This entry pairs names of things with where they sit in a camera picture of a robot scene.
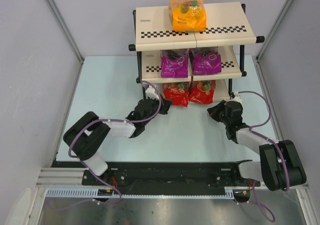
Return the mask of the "red fruit gummy bag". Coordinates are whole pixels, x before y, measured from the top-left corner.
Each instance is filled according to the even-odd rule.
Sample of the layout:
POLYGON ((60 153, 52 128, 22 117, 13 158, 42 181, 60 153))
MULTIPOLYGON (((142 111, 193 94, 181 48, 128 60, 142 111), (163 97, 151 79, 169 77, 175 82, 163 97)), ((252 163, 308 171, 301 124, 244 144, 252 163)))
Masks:
POLYGON ((171 82, 162 84, 162 92, 165 99, 172 101, 174 106, 188 106, 189 90, 188 82, 171 82))
POLYGON ((192 81, 188 100, 196 104, 211 104, 216 89, 215 80, 192 81))

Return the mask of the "purple grape gummy bag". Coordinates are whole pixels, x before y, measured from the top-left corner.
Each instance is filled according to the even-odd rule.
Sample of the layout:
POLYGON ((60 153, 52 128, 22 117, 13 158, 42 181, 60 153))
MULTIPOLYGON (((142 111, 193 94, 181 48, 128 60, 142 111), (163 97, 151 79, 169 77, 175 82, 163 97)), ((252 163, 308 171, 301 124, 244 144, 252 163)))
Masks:
POLYGON ((214 75, 222 72, 218 47, 198 47, 188 50, 193 75, 214 75))
POLYGON ((160 51, 162 78, 187 78, 189 54, 184 49, 167 49, 160 51))

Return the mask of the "orange mango gummy bag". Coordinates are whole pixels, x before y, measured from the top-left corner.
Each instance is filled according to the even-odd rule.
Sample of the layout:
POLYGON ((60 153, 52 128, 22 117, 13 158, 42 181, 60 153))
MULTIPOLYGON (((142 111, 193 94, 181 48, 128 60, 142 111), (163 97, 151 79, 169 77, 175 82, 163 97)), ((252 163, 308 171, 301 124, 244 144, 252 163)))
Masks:
POLYGON ((207 27, 203 0, 171 0, 168 12, 176 32, 203 32, 207 27))

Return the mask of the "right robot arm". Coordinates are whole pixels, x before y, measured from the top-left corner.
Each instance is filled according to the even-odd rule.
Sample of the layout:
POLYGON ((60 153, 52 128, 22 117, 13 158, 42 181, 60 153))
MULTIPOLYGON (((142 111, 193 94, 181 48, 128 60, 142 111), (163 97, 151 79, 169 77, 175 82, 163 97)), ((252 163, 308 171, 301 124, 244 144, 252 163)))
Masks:
POLYGON ((259 161, 245 161, 238 165, 242 178, 263 182, 270 191, 285 191, 307 182, 295 144, 288 139, 273 140, 252 130, 243 122, 241 102, 222 100, 207 112, 213 120, 225 125, 228 140, 259 155, 259 161))

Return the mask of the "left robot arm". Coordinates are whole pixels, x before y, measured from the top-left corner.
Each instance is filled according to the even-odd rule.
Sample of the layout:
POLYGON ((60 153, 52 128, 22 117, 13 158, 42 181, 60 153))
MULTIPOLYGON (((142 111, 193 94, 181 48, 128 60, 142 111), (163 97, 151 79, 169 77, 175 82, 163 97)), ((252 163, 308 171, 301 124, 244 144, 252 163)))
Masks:
POLYGON ((98 153, 105 138, 138 137, 156 115, 166 115, 172 104, 165 98, 161 101, 141 99, 125 120, 99 118, 89 111, 64 133, 63 141, 69 146, 70 154, 75 154, 93 174, 101 176, 108 170, 107 163, 98 153))

